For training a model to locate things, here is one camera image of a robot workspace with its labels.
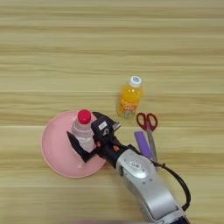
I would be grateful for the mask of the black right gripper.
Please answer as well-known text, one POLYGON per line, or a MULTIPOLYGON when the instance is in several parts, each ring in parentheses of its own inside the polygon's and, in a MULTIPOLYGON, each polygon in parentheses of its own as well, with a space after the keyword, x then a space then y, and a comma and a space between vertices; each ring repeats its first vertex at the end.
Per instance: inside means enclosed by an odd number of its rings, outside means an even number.
MULTIPOLYGON (((107 115, 100 112, 95 111, 93 115, 96 118, 105 116, 113 130, 118 130, 122 126, 119 122, 113 121, 107 115)), ((114 134, 107 134, 106 136, 94 135, 96 147, 91 152, 84 150, 81 147, 79 140, 69 131, 67 132, 67 136, 73 149, 80 155, 85 163, 98 153, 100 157, 104 158, 108 163, 116 168, 118 158, 129 149, 128 146, 121 144, 114 134)))

